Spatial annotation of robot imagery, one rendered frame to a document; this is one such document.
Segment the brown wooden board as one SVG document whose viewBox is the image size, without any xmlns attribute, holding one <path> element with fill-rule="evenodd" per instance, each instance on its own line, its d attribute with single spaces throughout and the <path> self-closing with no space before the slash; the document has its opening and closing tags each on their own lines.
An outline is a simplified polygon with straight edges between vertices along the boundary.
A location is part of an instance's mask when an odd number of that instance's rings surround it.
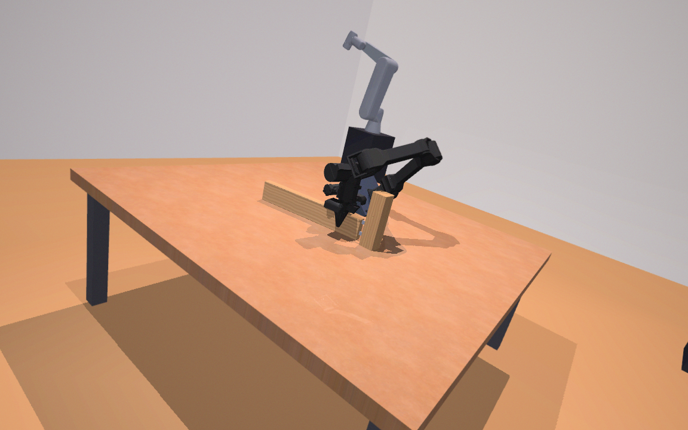
<svg viewBox="0 0 688 430">
<path fill-rule="evenodd" d="M 323 201 L 311 198 L 311 196 L 284 187 L 271 180 L 265 181 L 262 199 L 292 213 L 297 213 L 297 215 L 316 222 L 317 224 L 321 224 L 325 226 L 325 228 L 340 232 L 342 235 L 354 240 L 361 236 L 361 228 L 363 224 L 365 224 L 365 218 L 358 217 L 354 213 L 348 212 L 340 228 L 337 228 L 335 211 L 323 207 Z"/>
</svg>

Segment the wooden post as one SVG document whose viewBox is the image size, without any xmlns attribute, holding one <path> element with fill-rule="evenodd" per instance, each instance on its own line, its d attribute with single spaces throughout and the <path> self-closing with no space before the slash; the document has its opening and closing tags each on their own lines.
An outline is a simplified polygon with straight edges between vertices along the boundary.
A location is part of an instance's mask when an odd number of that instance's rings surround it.
<svg viewBox="0 0 688 430">
<path fill-rule="evenodd" d="M 385 191 L 373 191 L 370 205 L 361 232 L 360 246 L 370 251 L 380 248 L 384 236 L 394 194 Z"/>
</svg>

